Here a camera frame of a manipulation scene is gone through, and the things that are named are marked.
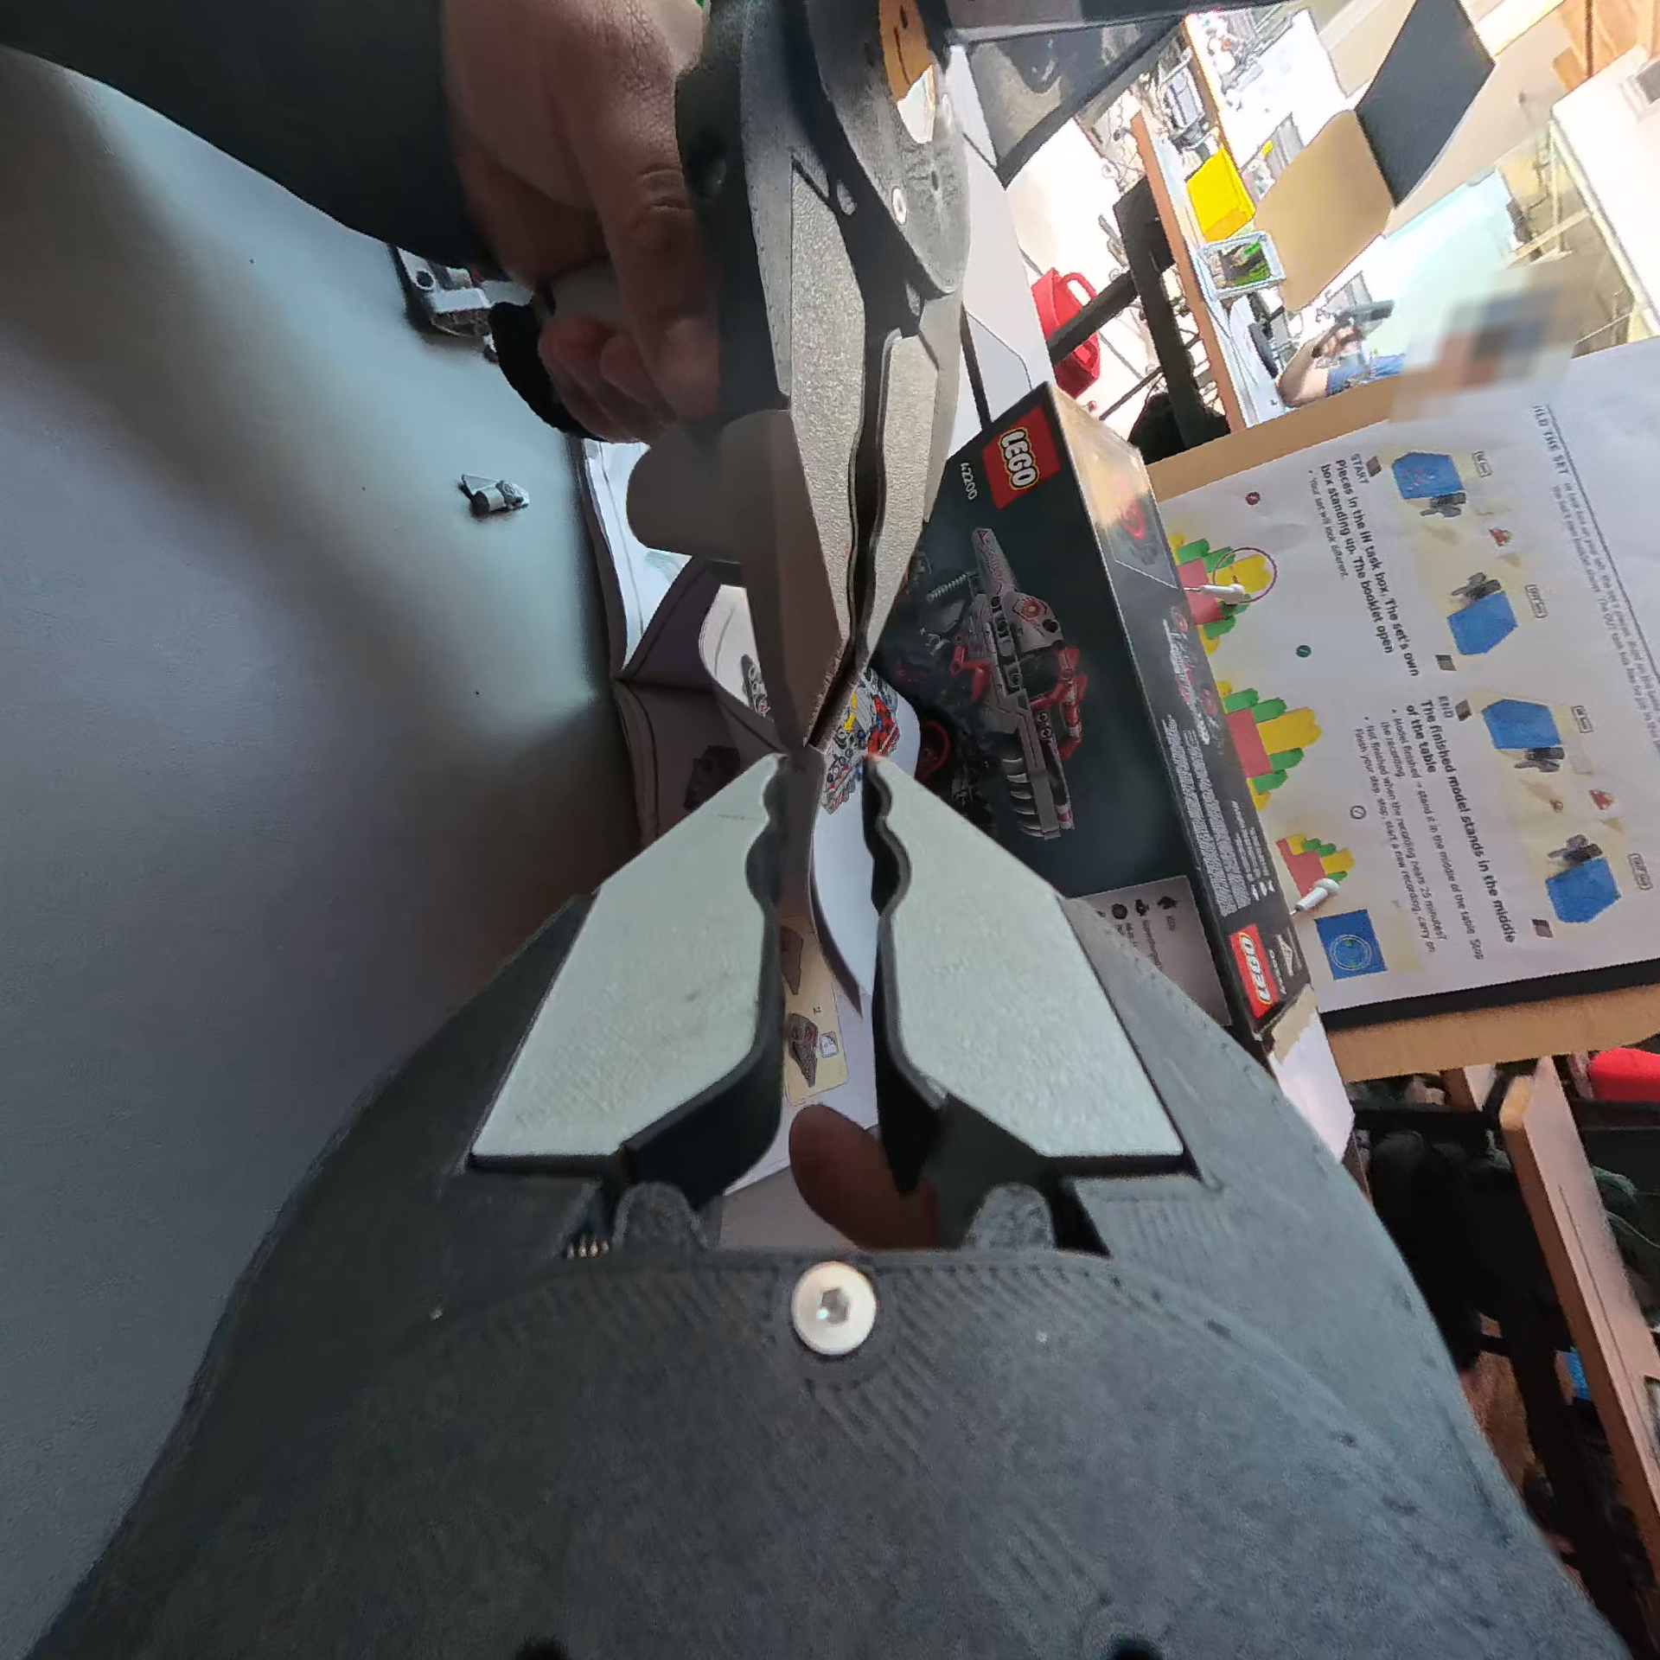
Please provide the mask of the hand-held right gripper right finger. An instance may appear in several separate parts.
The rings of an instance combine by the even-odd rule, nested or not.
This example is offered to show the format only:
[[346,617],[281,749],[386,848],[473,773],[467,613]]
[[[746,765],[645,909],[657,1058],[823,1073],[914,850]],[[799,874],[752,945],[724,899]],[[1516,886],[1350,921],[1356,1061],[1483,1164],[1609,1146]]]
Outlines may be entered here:
[[1064,899],[892,761],[864,769],[888,1164],[967,1243],[999,1190],[1086,1235],[1076,1182],[1190,1174],[1190,1150]]

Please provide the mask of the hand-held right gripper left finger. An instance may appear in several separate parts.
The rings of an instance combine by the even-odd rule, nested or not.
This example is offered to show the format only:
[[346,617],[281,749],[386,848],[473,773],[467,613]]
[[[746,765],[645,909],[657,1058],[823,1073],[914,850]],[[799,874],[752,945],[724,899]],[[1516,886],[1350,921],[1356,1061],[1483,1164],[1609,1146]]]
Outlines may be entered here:
[[471,1144],[493,1174],[724,1198],[783,1121],[781,892],[801,759],[765,757],[591,897]]

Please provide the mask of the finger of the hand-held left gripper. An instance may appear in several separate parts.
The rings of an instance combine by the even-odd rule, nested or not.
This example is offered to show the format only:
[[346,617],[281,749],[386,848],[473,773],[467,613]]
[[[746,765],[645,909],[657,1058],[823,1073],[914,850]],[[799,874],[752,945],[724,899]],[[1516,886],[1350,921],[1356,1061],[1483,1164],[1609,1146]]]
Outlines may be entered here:
[[941,490],[963,386],[963,328],[892,328],[866,356],[854,459],[848,682],[858,686]]
[[803,170],[718,214],[720,403],[667,427],[635,467],[629,526],[663,552],[734,567],[781,747],[813,747],[852,637],[858,281],[838,218]]

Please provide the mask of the white instruction booklet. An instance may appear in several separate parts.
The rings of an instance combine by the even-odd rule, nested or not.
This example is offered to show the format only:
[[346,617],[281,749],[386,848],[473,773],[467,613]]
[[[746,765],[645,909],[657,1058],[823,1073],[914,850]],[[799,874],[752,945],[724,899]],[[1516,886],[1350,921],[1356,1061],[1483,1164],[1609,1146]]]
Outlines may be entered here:
[[874,856],[864,830],[866,761],[918,773],[921,720],[876,670],[866,670],[825,749],[823,795],[813,834],[813,913],[827,959],[858,1006],[876,986],[880,911]]

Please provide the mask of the lego instruction booklet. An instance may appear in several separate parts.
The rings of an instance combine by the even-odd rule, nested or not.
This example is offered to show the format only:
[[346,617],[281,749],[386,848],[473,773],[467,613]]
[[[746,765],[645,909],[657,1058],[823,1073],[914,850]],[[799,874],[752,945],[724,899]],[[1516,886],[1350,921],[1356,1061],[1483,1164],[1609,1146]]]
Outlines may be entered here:
[[[572,451],[605,599],[641,838],[649,844],[777,747],[771,702],[748,593],[637,540],[627,496],[645,449],[576,439]],[[813,884],[809,899],[783,905],[781,982],[791,1028],[781,1129],[742,1188],[783,1172],[789,1129],[811,1103],[827,1103],[864,1129],[878,1123],[868,1002],[854,1002],[825,955]]]

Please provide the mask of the black lego set box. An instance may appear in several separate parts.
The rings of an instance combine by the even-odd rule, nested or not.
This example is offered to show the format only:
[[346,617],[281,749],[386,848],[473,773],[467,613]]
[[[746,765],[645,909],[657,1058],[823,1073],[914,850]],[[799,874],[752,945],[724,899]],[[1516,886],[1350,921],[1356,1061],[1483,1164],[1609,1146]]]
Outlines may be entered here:
[[1046,386],[959,449],[878,672],[929,791],[1275,1048],[1313,978],[1133,447]]

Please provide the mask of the partly built lego model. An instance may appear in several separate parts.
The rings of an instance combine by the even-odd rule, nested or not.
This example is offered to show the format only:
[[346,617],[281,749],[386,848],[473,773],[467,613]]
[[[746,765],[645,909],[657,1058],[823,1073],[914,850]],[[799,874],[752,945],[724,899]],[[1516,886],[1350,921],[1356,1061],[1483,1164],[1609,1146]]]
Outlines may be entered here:
[[483,344],[493,334],[493,309],[528,305],[530,291],[508,279],[483,277],[467,265],[447,265],[388,247],[412,322],[435,336]]

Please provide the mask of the person's right hand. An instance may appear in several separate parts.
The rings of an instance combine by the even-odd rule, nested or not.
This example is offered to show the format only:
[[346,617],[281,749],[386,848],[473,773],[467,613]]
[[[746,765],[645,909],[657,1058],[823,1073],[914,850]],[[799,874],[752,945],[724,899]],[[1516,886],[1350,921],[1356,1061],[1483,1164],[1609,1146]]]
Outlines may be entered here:
[[931,1186],[902,1192],[878,1135],[827,1105],[809,1105],[795,1117],[787,1146],[807,1208],[862,1251],[931,1251],[943,1243]]

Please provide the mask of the person's left hand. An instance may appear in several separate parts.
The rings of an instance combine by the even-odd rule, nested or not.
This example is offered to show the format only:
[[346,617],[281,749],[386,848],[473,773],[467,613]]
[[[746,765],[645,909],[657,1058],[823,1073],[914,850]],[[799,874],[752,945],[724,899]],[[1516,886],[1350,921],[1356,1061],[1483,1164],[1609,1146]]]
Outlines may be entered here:
[[676,137],[694,2],[445,2],[449,135],[469,214],[536,289],[615,269],[621,320],[556,311],[538,356],[597,439],[651,443],[720,399],[716,279]]

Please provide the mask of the yellow bin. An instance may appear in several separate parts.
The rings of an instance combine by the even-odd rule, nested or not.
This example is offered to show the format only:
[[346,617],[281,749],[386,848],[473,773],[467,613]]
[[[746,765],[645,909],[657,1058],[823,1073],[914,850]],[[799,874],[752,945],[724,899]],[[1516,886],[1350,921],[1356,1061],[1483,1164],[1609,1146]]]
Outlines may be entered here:
[[1228,241],[1255,218],[1255,200],[1228,148],[1202,160],[1188,176],[1186,188],[1204,243]]

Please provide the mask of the cardboard box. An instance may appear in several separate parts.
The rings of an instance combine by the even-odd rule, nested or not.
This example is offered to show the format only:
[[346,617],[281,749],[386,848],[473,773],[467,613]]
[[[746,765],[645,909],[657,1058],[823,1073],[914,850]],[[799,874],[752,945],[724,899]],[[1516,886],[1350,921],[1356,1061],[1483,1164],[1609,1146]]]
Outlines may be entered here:
[[1338,285],[1433,170],[1495,64],[1461,2],[1418,2],[1352,111],[1335,115],[1263,196],[1253,230],[1295,316]]

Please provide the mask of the printed instruction poster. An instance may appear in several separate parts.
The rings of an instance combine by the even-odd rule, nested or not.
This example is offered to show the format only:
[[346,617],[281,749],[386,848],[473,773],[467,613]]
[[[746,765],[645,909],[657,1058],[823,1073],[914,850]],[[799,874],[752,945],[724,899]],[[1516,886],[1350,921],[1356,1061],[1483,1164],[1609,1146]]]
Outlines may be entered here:
[[1151,479],[1329,1026],[1657,986],[1657,340]]

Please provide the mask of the wooden table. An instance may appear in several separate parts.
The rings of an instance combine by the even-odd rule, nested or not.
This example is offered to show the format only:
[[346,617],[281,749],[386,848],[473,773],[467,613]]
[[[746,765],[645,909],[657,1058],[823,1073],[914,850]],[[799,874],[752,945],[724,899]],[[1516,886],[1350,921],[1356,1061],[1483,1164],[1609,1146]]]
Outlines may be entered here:
[[1528,1233],[1552,1301],[1582,1358],[1611,1447],[1615,1482],[1639,1530],[1657,1538],[1657,1330],[1595,1186],[1564,1058],[1540,1054],[1443,1071],[1435,1103],[1364,1103],[1348,1085],[1356,1129],[1382,1135],[1489,1135],[1520,1188]]

